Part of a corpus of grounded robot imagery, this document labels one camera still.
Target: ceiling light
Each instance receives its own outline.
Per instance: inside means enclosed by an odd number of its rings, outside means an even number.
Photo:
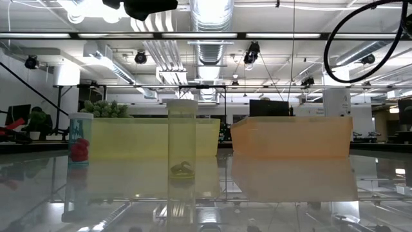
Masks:
[[[336,34],[335,39],[394,39],[395,34]]]
[[[0,33],[0,39],[70,39],[68,33]]]
[[[152,39],[153,34],[152,33],[98,33],[98,34],[92,34],[92,33],[81,33],[79,34],[80,38],[83,39]]]
[[[208,39],[208,38],[219,38],[219,39],[231,39],[236,38],[237,33],[163,33],[163,38],[168,39],[179,39],[179,38],[199,38],[199,39]]]
[[[320,34],[318,33],[247,33],[246,38],[253,38],[253,39],[313,39],[313,38],[320,38]]]
[[[390,113],[399,113],[399,108],[390,108],[389,112]]]

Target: wall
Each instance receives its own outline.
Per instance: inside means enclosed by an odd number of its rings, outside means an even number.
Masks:
[[[49,100],[57,103],[57,89],[53,88],[54,76],[52,74],[49,73],[46,76],[46,72],[42,70],[28,70],[24,67],[24,63],[5,55],[2,50],[0,50],[0,62]],[[7,111],[9,106],[21,104],[31,104],[32,107],[40,106],[51,115],[53,125],[55,124],[56,109],[0,67],[0,110]],[[0,113],[0,126],[4,126],[5,121],[6,114]]]

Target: small plastic bottle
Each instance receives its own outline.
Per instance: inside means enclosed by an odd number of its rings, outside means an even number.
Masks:
[[[69,164],[88,164],[93,114],[72,113],[69,118]]]

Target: black spotlight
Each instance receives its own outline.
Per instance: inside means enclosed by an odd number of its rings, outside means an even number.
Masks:
[[[144,51],[138,51],[135,57],[135,61],[137,64],[145,64],[147,61],[147,57]]]
[[[365,57],[363,57],[360,62],[362,64],[373,64],[375,62],[375,56],[373,54],[369,54]]]
[[[145,21],[152,13],[175,10],[178,7],[177,0],[103,0],[103,4],[114,9],[120,8],[124,3],[124,11],[133,19]]]
[[[247,50],[247,53],[244,58],[245,64],[253,64],[258,58],[260,52],[260,46],[258,42],[252,42]]]
[[[29,55],[24,66],[31,70],[36,70],[40,67],[40,62],[37,60],[36,55]]]
[[[309,88],[309,86],[314,85],[315,80],[313,77],[307,77],[302,80],[301,86],[304,86],[304,88]]]

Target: red toy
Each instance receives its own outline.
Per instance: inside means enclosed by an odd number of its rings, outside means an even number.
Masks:
[[[70,148],[70,158],[73,162],[82,162],[89,159],[88,146],[89,141],[86,139],[77,139],[76,143]]]

